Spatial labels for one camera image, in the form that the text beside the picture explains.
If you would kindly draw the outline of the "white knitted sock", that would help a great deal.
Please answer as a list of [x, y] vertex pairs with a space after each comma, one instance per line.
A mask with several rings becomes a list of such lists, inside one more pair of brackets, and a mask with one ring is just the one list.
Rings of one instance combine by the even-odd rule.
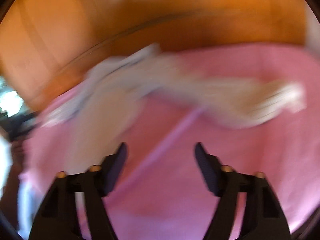
[[182, 60], [160, 53], [156, 44], [100, 62], [87, 73], [74, 98], [44, 117], [46, 127], [74, 120], [63, 169], [80, 173], [111, 155], [139, 114], [144, 96], [160, 89], [178, 101], [195, 101], [198, 80]]
[[305, 89], [299, 82], [204, 77], [183, 70], [183, 66], [174, 56], [156, 56], [143, 60], [137, 69], [145, 85], [203, 107], [225, 127], [254, 127], [282, 111], [297, 113], [306, 109]]

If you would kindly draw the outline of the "orange wooden wardrobe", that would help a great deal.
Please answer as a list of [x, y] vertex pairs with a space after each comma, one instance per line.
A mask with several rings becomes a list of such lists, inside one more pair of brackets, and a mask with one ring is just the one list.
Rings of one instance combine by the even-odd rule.
[[1, 21], [1, 74], [39, 111], [109, 56], [303, 44], [304, 0], [15, 0]]

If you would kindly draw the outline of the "pink bed sheet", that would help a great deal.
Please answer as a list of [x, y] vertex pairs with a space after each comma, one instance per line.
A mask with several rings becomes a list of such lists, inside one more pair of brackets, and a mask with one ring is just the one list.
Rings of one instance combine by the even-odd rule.
[[319, 58], [109, 57], [24, 142], [30, 239], [290, 239], [319, 206]]

